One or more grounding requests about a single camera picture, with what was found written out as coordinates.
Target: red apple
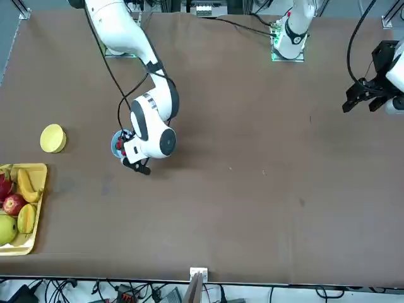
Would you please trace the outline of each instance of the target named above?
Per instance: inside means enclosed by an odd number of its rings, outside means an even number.
[[[12,194],[4,200],[3,210],[7,215],[17,216],[26,203],[22,195]]]

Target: blue object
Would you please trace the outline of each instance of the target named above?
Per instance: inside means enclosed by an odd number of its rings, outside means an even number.
[[[124,129],[124,132],[125,132],[125,137],[127,139],[129,139],[130,136],[132,135],[132,132],[128,129]],[[122,131],[117,131],[111,140],[111,151],[112,151],[112,154],[114,154],[114,156],[117,158],[123,158],[121,151],[117,150],[115,147],[116,143],[118,143],[118,139],[121,136],[121,133],[122,133]]]

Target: yellow fruit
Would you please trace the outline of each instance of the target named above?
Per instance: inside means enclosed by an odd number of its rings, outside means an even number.
[[[0,246],[10,243],[17,234],[15,219],[11,216],[0,215]]]
[[[42,190],[34,191],[31,186],[30,178],[25,169],[18,169],[17,183],[20,187],[21,194],[25,201],[29,203],[35,203],[39,200]]]
[[[18,214],[17,226],[18,231],[22,234],[31,234],[33,231],[33,225],[35,223],[35,216],[37,209],[34,205],[25,205]]]

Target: green apple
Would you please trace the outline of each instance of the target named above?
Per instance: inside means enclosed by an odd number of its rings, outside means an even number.
[[[0,246],[10,243],[16,235],[16,220],[11,216],[0,215]]]

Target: yellow tray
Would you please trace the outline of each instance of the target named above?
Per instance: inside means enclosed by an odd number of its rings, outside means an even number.
[[[8,165],[2,165],[1,168],[9,167]],[[21,163],[14,164],[14,167],[23,168],[27,171],[28,176],[31,180],[31,185],[33,190],[37,191],[39,189],[45,189],[46,175],[47,175],[47,167],[42,163]],[[20,193],[20,188],[17,186],[17,193]],[[33,249],[33,245],[35,244],[35,238],[37,236],[37,229],[39,223],[39,215],[42,207],[42,197],[41,195],[38,202],[34,203],[37,206],[37,216],[35,218],[35,225],[33,226],[32,234],[20,234],[18,233],[15,239],[6,245],[0,246],[0,256],[22,256],[25,254],[29,254]]]

